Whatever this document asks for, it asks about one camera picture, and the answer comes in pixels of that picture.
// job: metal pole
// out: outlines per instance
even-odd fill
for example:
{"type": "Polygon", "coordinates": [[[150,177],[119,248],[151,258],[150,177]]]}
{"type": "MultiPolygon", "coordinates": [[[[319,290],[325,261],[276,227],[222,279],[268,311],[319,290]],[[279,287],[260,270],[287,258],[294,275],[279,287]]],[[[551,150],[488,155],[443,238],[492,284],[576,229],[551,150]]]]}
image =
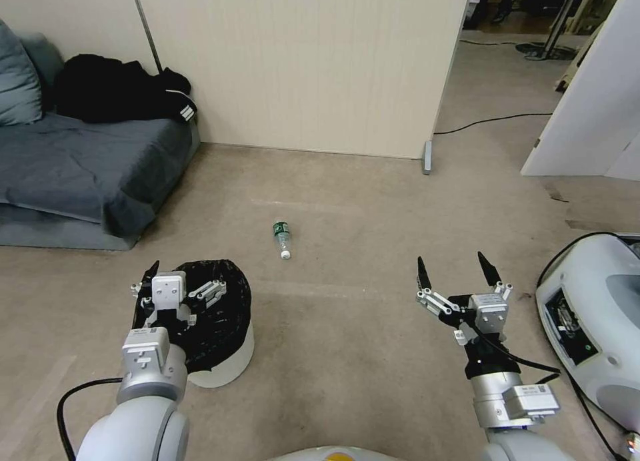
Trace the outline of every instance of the metal pole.
{"type": "Polygon", "coordinates": [[[565,28],[565,23],[567,22],[567,18],[569,17],[569,10],[573,6],[573,2],[575,0],[565,0],[562,4],[562,8],[560,8],[560,13],[555,18],[553,22],[553,26],[551,27],[551,34],[549,38],[547,38],[547,42],[545,43],[545,47],[540,54],[540,59],[548,59],[555,44],[558,42],[558,38],[560,38],[560,34],[562,30],[565,28]]]}
{"type": "Polygon", "coordinates": [[[153,37],[151,36],[151,31],[149,30],[149,24],[147,23],[147,17],[145,16],[145,12],[142,10],[142,3],[140,3],[140,0],[135,0],[135,6],[138,8],[140,21],[142,21],[142,26],[144,26],[145,28],[145,33],[147,34],[147,40],[149,42],[149,47],[151,48],[151,53],[153,54],[155,66],[156,68],[158,68],[158,73],[162,73],[160,58],[158,58],[158,52],[155,50],[155,43],[153,42],[153,37]]]}

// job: beige carpet floor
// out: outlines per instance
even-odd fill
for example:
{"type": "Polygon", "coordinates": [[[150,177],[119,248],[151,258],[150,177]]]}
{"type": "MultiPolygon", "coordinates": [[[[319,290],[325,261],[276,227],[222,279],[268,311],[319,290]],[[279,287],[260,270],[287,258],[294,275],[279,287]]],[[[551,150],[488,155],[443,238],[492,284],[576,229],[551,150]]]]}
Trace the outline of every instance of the beige carpet floor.
{"type": "MultiPolygon", "coordinates": [[[[460,46],[438,128],[550,111],[565,66],[524,61],[509,46],[460,46]]],[[[0,460],[62,460],[55,404],[76,384],[121,373],[129,285],[156,259],[170,269],[204,258],[230,258],[247,275],[256,346],[232,384],[188,387],[189,460],[258,461],[319,444],[407,461],[478,458],[485,439],[465,354],[415,303],[416,256],[437,290],[461,294],[485,288],[482,250],[515,285],[509,348],[558,364],[532,294],[549,258],[584,233],[567,221],[640,231],[638,183],[521,177],[545,121],[436,137],[428,177],[417,161],[207,145],[129,252],[1,247],[0,460]],[[291,225],[289,261],[273,244],[276,219],[291,225]]],[[[578,460],[603,459],[567,380],[553,387],[563,409],[539,431],[578,460]]],[[[114,395],[100,386],[68,402],[76,447],[114,395]]]]}

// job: yellow sticker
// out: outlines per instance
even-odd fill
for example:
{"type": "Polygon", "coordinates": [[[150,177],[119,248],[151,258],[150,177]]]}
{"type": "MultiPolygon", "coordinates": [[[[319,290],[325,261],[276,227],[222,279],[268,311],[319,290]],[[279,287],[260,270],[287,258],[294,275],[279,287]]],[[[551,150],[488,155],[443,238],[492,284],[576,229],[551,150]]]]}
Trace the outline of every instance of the yellow sticker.
{"type": "Polygon", "coordinates": [[[355,461],[348,454],[344,453],[331,453],[325,458],[325,461],[355,461]]]}

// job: white partition wall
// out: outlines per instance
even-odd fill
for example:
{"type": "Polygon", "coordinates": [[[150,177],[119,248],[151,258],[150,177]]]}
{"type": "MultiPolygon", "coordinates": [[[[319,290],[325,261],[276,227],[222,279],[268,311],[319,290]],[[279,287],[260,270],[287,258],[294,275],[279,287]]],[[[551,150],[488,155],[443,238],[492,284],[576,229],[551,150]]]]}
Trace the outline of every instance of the white partition wall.
{"type": "Polygon", "coordinates": [[[142,0],[208,141],[421,156],[467,0],[142,0]]]}
{"type": "Polygon", "coordinates": [[[0,0],[0,18],[14,31],[38,31],[62,56],[79,53],[155,64],[134,0],[0,0]]]}
{"type": "Polygon", "coordinates": [[[639,7],[616,2],[523,175],[640,179],[639,7]]]}

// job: electrical cord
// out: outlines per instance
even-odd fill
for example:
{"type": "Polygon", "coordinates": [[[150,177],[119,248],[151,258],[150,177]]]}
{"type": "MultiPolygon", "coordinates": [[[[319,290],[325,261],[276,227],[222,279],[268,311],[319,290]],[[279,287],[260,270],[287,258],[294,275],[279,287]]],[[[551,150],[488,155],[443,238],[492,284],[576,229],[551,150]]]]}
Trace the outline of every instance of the electrical cord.
{"type": "Polygon", "coordinates": [[[540,371],[547,371],[547,372],[552,373],[551,375],[546,376],[545,378],[542,378],[536,384],[545,384],[546,382],[554,380],[558,376],[560,376],[561,371],[558,368],[554,368],[553,366],[547,366],[546,364],[538,363],[538,362],[535,362],[535,361],[529,361],[527,359],[521,358],[520,356],[516,356],[515,354],[511,354],[509,351],[507,351],[504,348],[498,346],[492,340],[490,340],[489,337],[486,334],[484,334],[482,331],[480,331],[478,329],[477,326],[475,326],[475,324],[472,324],[470,326],[471,326],[471,329],[473,329],[475,331],[475,334],[477,334],[478,337],[482,341],[487,343],[489,346],[491,346],[496,351],[501,352],[502,354],[504,354],[507,358],[511,359],[512,361],[515,361],[515,362],[517,362],[519,364],[524,364],[525,366],[528,366],[529,368],[535,368],[535,369],[540,370],[540,371]]]}
{"type": "Polygon", "coordinates": [[[479,46],[498,46],[498,45],[518,45],[515,41],[498,41],[495,43],[480,43],[479,41],[471,41],[471,40],[460,40],[460,43],[466,43],[468,45],[479,45],[479,46]]]}
{"type": "Polygon", "coordinates": [[[500,121],[500,120],[504,120],[504,119],[512,119],[512,118],[521,118],[521,117],[527,117],[527,116],[551,116],[553,113],[520,113],[519,115],[509,115],[509,116],[505,116],[505,117],[497,117],[497,118],[488,118],[488,119],[483,119],[480,121],[474,121],[473,123],[469,123],[468,125],[465,125],[461,128],[456,128],[450,131],[437,131],[435,133],[433,133],[434,135],[449,135],[451,133],[456,133],[458,131],[462,131],[464,129],[467,128],[471,128],[472,126],[475,125],[479,125],[480,123],[488,123],[489,121],[500,121]]]}
{"type": "Polygon", "coordinates": [[[538,289],[540,287],[540,285],[542,284],[542,280],[544,279],[545,275],[547,274],[547,271],[549,270],[549,268],[551,268],[551,266],[553,265],[553,263],[563,254],[565,254],[565,252],[569,249],[569,248],[573,248],[573,245],[576,244],[579,241],[582,241],[585,238],[590,238],[591,236],[596,236],[597,234],[609,234],[610,236],[614,236],[616,238],[618,238],[620,241],[622,241],[625,246],[635,255],[638,256],[638,253],[636,253],[633,249],[631,249],[631,247],[627,244],[627,242],[624,240],[624,238],[622,238],[622,236],[619,236],[618,234],[615,234],[614,232],[611,231],[594,231],[594,232],[590,232],[587,234],[583,234],[582,236],[580,236],[579,238],[576,238],[575,240],[571,241],[567,246],[565,246],[564,248],[562,248],[558,253],[556,253],[556,255],[551,258],[551,261],[549,261],[547,263],[547,266],[544,267],[544,269],[542,270],[542,272],[540,273],[540,276],[538,276],[538,281],[535,283],[535,288],[538,289]]]}
{"type": "Polygon", "coordinates": [[[595,429],[596,433],[598,433],[598,436],[600,436],[602,443],[604,443],[607,450],[609,451],[609,453],[611,453],[615,461],[626,461],[626,458],[624,456],[622,456],[619,453],[616,453],[616,451],[609,444],[609,441],[607,441],[604,433],[602,433],[602,431],[600,430],[600,426],[598,426],[598,423],[596,423],[595,419],[593,418],[593,414],[591,413],[591,410],[589,409],[587,402],[584,399],[584,395],[582,393],[582,389],[580,389],[580,386],[578,386],[575,379],[573,379],[573,377],[569,373],[567,373],[567,375],[569,377],[569,381],[571,381],[573,391],[575,392],[575,395],[578,398],[578,401],[580,401],[580,404],[582,405],[582,409],[584,409],[585,413],[587,413],[587,417],[589,418],[589,421],[591,421],[591,425],[593,426],[593,429],[595,429]]]}
{"type": "Polygon", "coordinates": [[[85,388],[89,388],[90,386],[96,386],[98,384],[119,383],[119,382],[122,382],[122,378],[105,378],[105,379],[89,381],[89,382],[80,384],[75,388],[70,389],[69,391],[64,393],[62,395],[62,398],[60,398],[60,401],[58,401],[58,407],[55,412],[55,419],[58,423],[58,433],[60,434],[60,441],[62,441],[62,446],[65,449],[65,454],[67,455],[67,459],[69,461],[75,461],[75,453],[73,452],[73,446],[71,445],[71,441],[69,440],[67,427],[65,425],[65,401],[73,393],[81,391],[85,388]]]}
{"type": "MultiPolygon", "coordinates": [[[[551,260],[547,263],[547,265],[544,267],[544,269],[540,273],[540,276],[538,277],[538,281],[535,284],[536,289],[538,289],[540,287],[540,285],[542,284],[543,279],[545,278],[545,275],[547,274],[547,271],[549,271],[549,268],[551,268],[553,266],[553,263],[555,263],[555,261],[560,256],[565,254],[570,248],[572,248],[574,245],[576,245],[576,243],[578,243],[579,241],[582,241],[585,238],[590,238],[592,236],[597,236],[598,234],[608,234],[610,236],[614,236],[614,237],[618,238],[620,241],[622,241],[624,243],[624,245],[635,256],[638,256],[640,258],[640,255],[638,255],[638,253],[636,253],[633,249],[631,249],[631,247],[625,242],[625,240],[622,238],[622,236],[619,236],[618,234],[616,234],[614,232],[611,232],[611,231],[590,232],[590,233],[584,234],[583,236],[580,236],[580,237],[576,238],[575,240],[571,241],[567,246],[565,246],[558,253],[556,253],[556,255],[553,258],[551,258],[551,260]]],[[[604,433],[602,433],[602,430],[600,429],[600,426],[598,426],[598,423],[596,423],[596,421],[595,421],[595,419],[594,419],[594,417],[593,417],[593,415],[591,413],[591,410],[589,409],[589,406],[587,405],[587,402],[584,399],[584,393],[583,393],[582,389],[580,388],[580,386],[578,385],[576,380],[573,379],[573,376],[571,376],[569,371],[567,371],[567,376],[569,377],[569,381],[571,381],[571,386],[573,387],[573,391],[575,392],[575,395],[578,398],[578,401],[580,401],[580,404],[582,405],[583,409],[585,410],[585,413],[587,413],[587,417],[589,418],[589,421],[591,421],[591,425],[593,426],[593,429],[595,429],[596,433],[598,433],[598,436],[600,437],[600,440],[602,441],[602,443],[605,445],[605,447],[607,448],[609,453],[612,455],[613,459],[615,459],[616,461],[625,461],[626,458],[624,456],[616,453],[616,451],[609,444],[609,441],[607,441],[604,433]]]]}

